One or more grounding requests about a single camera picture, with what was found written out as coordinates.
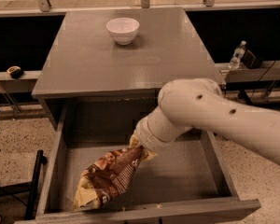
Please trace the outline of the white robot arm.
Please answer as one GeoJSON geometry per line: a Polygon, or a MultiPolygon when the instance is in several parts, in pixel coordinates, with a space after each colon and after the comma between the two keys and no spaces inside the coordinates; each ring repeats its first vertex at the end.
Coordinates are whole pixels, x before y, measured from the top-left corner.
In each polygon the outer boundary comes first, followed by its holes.
{"type": "Polygon", "coordinates": [[[222,135],[280,165],[280,111],[229,101],[208,78],[165,84],[157,108],[137,123],[135,133],[142,147],[159,153],[192,128],[222,135]]]}

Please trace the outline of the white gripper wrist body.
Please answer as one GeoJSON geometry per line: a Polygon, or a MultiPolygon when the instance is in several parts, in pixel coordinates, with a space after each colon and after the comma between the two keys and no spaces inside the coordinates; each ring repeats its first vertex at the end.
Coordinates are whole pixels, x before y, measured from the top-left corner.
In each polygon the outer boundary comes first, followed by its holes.
{"type": "Polygon", "coordinates": [[[135,133],[139,144],[152,152],[161,152],[168,148],[177,137],[191,130],[190,126],[177,125],[171,122],[159,107],[140,119],[135,133]]]}

